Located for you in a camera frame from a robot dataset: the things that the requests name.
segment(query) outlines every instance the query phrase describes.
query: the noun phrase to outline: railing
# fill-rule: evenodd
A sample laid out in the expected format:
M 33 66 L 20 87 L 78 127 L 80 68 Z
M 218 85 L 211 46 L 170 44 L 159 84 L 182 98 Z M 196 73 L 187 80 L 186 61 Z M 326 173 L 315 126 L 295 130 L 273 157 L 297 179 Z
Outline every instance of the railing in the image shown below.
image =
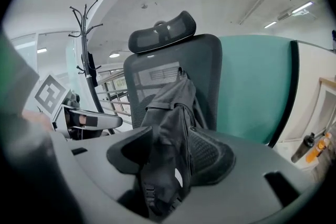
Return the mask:
M 101 85 L 102 92 L 97 92 L 97 95 L 105 113 L 113 113 L 123 119 L 123 124 L 114 130 L 117 132 L 131 130 L 131 108 L 123 70 L 113 71 L 110 76 L 98 81 L 98 85 Z

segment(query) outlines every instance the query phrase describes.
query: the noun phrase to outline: round ceiling lamp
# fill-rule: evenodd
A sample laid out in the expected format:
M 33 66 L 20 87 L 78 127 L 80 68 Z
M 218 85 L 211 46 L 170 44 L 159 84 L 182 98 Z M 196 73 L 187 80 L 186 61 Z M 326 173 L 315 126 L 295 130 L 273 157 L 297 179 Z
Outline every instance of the round ceiling lamp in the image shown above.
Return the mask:
M 120 56 L 120 54 L 119 54 L 119 52 L 118 51 L 112 51 L 111 53 L 110 53 L 110 58 L 115 58 L 115 57 L 118 57 L 118 56 Z

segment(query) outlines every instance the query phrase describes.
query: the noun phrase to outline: ceiling light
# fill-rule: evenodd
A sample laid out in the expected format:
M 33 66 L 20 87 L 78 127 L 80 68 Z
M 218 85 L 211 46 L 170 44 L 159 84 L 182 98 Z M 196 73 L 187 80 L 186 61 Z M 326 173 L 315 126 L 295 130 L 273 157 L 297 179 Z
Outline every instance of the ceiling light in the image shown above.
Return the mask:
M 120 56 L 118 51 L 113 51 L 113 52 L 110 53 L 110 58 L 115 58 L 115 57 L 118 57 L 118 56 Z
M 292 11 L 292 14 L 293 14 L 293 13 L 296 13 L 296 12 L 299 12 L 300 10 L 302 10 L 302 9 L 304 9 L 304 8 L 306 8 L 306 7 L 309 7 L 309 6 L 312 5 L 312 4 L 314 4 L 314 3 L 313 3 L 312 1 L 309 1 L 308 3 L 305 3 L 303 6 L 297 8 L 297 9 L 294 9 L 294 10 Z
M 268 27 L 270 27 L 270 26 L 272 26 L 272 25 L 274 25 L 274 24 L 276 24 L 277 22 L 273 22 L 273 23 L 270 23 L 269 25 L 266 25 L 264 28 L 268 28 Z
M 43 49 L 37 50 L 37 53 L 40 54 L 41 52 L 46 52 L 46 51 L 47 51 L 47 48 L 43 48 Z

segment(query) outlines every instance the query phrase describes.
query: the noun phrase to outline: chair headrest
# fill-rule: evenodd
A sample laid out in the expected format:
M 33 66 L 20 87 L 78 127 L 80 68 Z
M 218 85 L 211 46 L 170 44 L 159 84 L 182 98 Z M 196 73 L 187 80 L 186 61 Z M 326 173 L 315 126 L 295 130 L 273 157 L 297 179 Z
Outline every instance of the chair headrest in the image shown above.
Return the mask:
M 184 38 L 193 36 L 196 22 L 186 11 L 168 22 L 158 22 L 156 26 L 138 30 L 131 34 L 129 50 L 135 54 L 172 45 Z

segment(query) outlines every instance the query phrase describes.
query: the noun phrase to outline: bottle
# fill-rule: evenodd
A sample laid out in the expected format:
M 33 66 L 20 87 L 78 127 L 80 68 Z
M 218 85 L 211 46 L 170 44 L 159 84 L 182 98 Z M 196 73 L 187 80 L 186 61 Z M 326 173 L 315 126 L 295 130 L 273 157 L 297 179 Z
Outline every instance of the bottle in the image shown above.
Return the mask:
M 330 138 L 331 134 L 326 133 L 325 136 L 318 141 L 316 147 L 314 147 L 312 151 L 309 154 L 307 154 L 306 156 L 307 163 L 311 163 L 313 160 L 315 160 L 315 158 L 317 158 L 322 154 L 322 152 L 329 146 Z
M 308 152 L 309 149 L 311 149 L 314 146 L 314 133 L 311 133 L 310 135 L 306 135 L 300 144 L 299 148 L 296 150 L 294 155 L 291 158 L 291 161 L 293 163 L 296 163 L 299 159 L 301 159 L 305 153 Z

